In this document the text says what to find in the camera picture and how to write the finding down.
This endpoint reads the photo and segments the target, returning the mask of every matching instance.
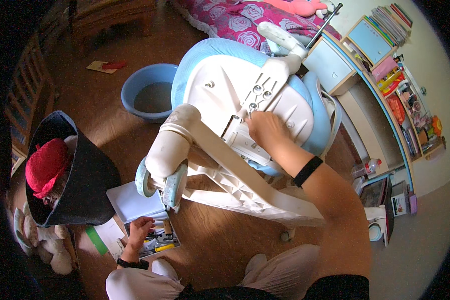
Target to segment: plastic bottle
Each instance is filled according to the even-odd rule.
[[[380,159],[370,159],[365,163],[354,165],[352,168],[352,176],[353,178],[358,178],[360,176],[369,175],[375,173],[375,170],[380,168],[382,161]]]

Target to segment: toolbox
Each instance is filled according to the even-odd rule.
[[[106,192],[116,214],[124,223],[126,235],[130,234],[130,222],[139,217],[151,217],[155,220],[155,228],[143,243],[138,253],[140,259],[180,247],[173,225],[170,223],[168,212],[162,202],[159,190],[151,197],[138,193],[135,181],[126,183]]]

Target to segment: blue drawer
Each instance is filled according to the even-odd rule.
[[[360,47],[373,64],[378,63],[392,47],[367,21],[362,20],[348,34],[348,38]]]

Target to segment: caster wheel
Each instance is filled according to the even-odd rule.
[[[163,204],[170,207],[177,207],[180,204],[180,199],[187,184],[187,170],[188,164],[182,163],[172,175],[166,178],[163,188]]]
[[[145,197],[152,197],[157,188],[155,186],[150,187],[148,184],[148,180],[150,178],[150,172],[147,170],[145,166],[145,156],[138,165],[137,173],[135,173],[135,185],[137,186],[137,191],[140,195]]]
[[[280,235],[280,239],[283,242],[287,242],[287,243],[292,242],[294,237],[295,237],[295,229],[289,229]]]

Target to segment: bed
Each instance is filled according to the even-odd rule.
[[[257,32],[260,22],[269,21],[307,43],[324,23],[316,15],[301,17],[265,2],[236,0],[170,0],[187,21],[210,38],[231,39],[270,54],[266,39]],[[334,27],[325,29],[337,39],[342,36]]]

